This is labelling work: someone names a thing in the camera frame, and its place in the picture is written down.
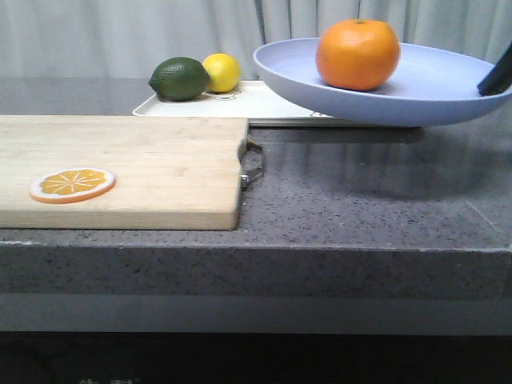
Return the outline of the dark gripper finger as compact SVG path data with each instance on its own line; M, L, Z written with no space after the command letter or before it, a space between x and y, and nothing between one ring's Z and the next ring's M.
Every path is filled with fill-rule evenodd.
M511 85L512 45L497 61L494 68L477 85L481 96L492 96L505 92Z

